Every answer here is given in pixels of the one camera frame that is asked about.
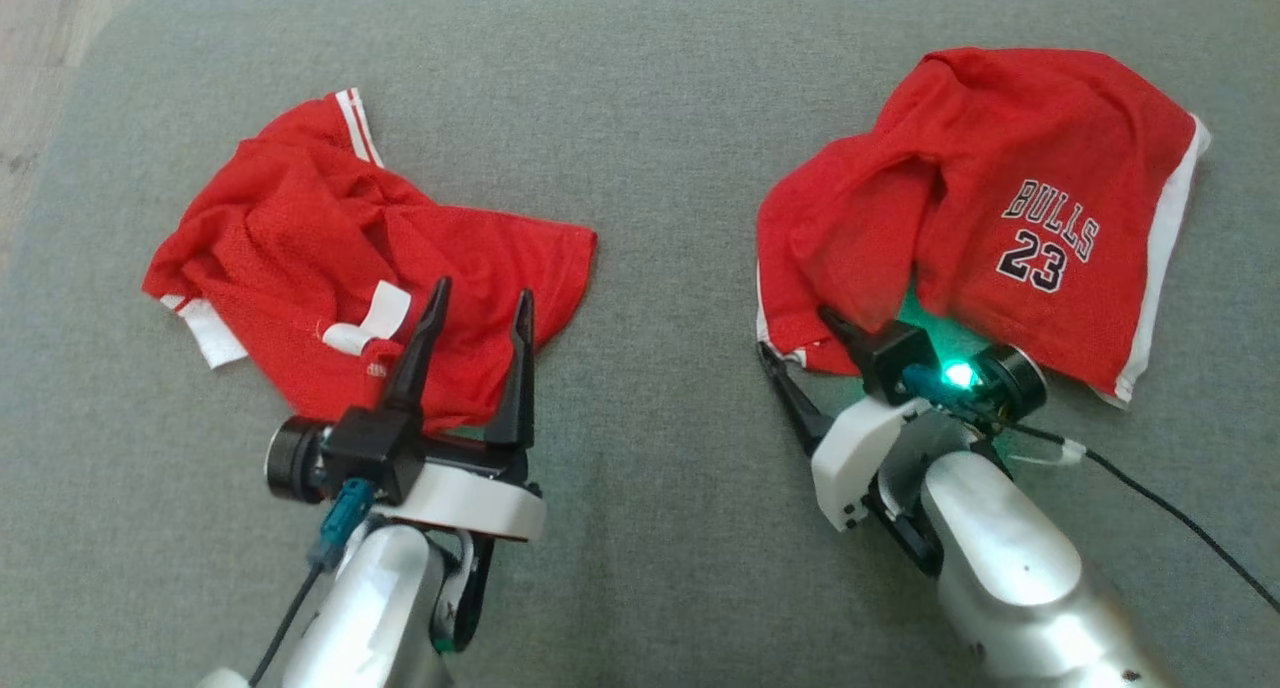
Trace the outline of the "grey sofa seat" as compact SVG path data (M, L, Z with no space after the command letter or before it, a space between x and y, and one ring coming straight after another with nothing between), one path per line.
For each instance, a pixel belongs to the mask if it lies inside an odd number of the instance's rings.
M145 0L81 63L0 283L0 688L250 671L321 506L271 497L288 407L141 290L238 142L360 88L433 199L598 233L538 363L532 545L462 685L983 688L886 529L840 535L755 350L755 215L946 47L1115 56L1208 127L1129 410L1101 451L1280 593L1280 0Z

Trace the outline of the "red basketball shorts white stripe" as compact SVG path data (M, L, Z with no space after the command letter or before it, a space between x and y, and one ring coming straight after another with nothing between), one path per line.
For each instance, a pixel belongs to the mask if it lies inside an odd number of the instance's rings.
M765 196L756 338L851 375L818 311L873 332L915 295L1128 407L1210 142L1198 116L1101 52L931 52L873 127Z

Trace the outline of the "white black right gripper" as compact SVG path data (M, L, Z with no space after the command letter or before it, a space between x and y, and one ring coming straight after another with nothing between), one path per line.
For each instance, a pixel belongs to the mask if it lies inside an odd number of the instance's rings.
M849 356L868 356L872 334L819 306L818 316ZM815 497L836 529L874 518L928 577L940 573L943 549L922 503L929 465L941 457L974 454L1011 474L996 439L1046 405L1044 373L1025 352L993 343L938 373L908 370L915 396L902 405L867 395L833 419L814 405L767 341L756 343L767 381L782 405L804 457L810 457Z

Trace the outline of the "red basketball jersey white trim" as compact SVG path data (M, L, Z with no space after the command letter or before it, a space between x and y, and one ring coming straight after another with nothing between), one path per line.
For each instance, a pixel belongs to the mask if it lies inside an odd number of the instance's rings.
M357 88L310 100L241 142L157 247L142 288L212 368L247 357L301 416L372 405L440 278L445 327L422 398L429 432L495 416L518 297L534 340L588 290L590 228L440 205L385 168Z

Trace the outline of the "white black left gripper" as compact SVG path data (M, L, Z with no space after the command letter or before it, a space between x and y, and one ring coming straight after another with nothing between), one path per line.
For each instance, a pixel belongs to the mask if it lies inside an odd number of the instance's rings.
M407 419L412 436L421 436L425 425L422 396L451 290L452 278L443 275L380 396L380 410ZM429 565L442 574L417 582L426 638L440 653L462 652L472 641L497 545L539 538L545 524L540 489L527 480L527 451L535 436L534 318L535 295L526 288L518 295L509 368L485 439L422 436L417 446L421 471L399 506L376 501L367 480L347 480L335 494L326 489L321 448L334 425L293 416L276 430L266 451L265 478L276 497L328 505L307 556L312 577L329 574L335 587L352 591L357 552L390 529L410 541L431 533L456 538L458 552L428 543Z

